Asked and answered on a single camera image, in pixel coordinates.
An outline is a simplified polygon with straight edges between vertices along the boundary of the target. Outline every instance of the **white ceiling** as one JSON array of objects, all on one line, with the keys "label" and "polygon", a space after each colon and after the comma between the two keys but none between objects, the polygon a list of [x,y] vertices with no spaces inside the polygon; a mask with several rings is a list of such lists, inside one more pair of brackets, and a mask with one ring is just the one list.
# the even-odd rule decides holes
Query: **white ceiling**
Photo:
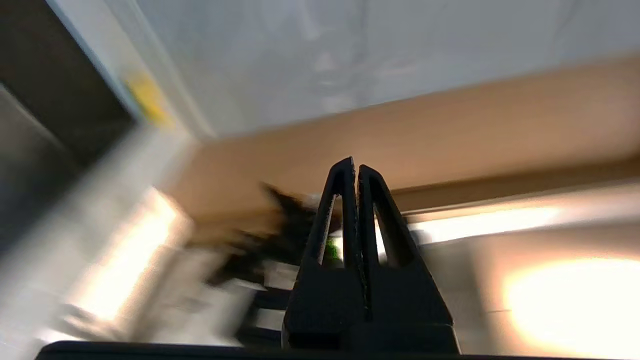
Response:
[{"label": "white ceiling", "polygon": [[136,9],[223,136],[640,49],[636,0],[137,0]]}]

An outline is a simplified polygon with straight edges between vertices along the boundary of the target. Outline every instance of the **bright light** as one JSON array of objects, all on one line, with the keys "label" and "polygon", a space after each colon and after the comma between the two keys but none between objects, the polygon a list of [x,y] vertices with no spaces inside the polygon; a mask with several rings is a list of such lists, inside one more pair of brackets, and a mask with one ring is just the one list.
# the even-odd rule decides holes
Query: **bright light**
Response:
[{"label": "bright light", "polygon": [[524,208],[444,218],[413,224],[424,231],[430,242],[468,238],[486,234],[533,229],[547,225],[560,211],[556,208]]},{"label": "bright light", "polygon": [[581,259],[531,272],[508,288],[526,341],[560,356],[640,359],[640,262]]},{"label": "bright light", "polygon": [[103,322],[113,321],[141,284],[143,273],[172,239],[179,213],[164,195],[149,191],[131,220],[113,235],[110,249],[85,275],[73,305]]}]

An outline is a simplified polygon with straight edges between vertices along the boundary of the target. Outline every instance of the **brown cardboard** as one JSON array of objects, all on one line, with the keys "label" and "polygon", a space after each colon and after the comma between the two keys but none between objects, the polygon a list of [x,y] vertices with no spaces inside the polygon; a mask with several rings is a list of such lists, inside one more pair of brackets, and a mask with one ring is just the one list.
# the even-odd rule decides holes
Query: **brown cardboard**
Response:
[{"label": "brown cardboard", "polygon": [[[320,193],[328,169],[347,156],[380,171],[394,190],[518,176],[526,184],[528,174],[544,183],[545,172],[590,167],[598,174],[599,164],[622,163],[624,176],[639,150],[640,57],[633,57],[212,141],[171,195],[197,222],[221,223],[269,212],[259,181]],[[572,174],[570,183],[580,183],[580,172]],[[487,195],[499,195],[493,188]],[[482,188],[474,191],[475,200],[483,197]],[[446,205],[447,195],[440,198]]]}]

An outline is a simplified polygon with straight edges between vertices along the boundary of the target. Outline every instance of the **white wall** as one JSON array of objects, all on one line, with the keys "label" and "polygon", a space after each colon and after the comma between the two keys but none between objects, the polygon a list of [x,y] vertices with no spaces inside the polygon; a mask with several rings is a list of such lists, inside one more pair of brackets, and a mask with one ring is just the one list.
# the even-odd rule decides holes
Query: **white wall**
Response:
[{"label": "white wall", "polygon": [[635,0],[108,6],[130,35],[144,23],[219,135],[640,49]]}]

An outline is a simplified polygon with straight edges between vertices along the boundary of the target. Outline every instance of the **black object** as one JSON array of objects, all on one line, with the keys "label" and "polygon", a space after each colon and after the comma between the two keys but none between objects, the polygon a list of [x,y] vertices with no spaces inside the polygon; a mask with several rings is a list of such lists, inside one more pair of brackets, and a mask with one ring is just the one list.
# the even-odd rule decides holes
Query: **black object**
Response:
[{"label": "black object", "polygon": [[[382,176],[351,158],[330,170],[284,319],[283,346],[458,354],[453,320]],[[344,268],[322,266],[328,216],[342,196]],[[380,265],[374,213],[387,264]]]},{"label": "black object", "polygon": [[[208,285],[218,286],[233,278],[262,284],[265,260],[300,265],[316,210],[305,207],[300,200],[284,195],[271,185],[263,184],[263,188],[283,214],[284,221],[278,232],[258,235],[238,231],[237,253],[230,255],[220,269],[212,272]],[[340,221],[333,217],[330,232],[338,229]]]}]

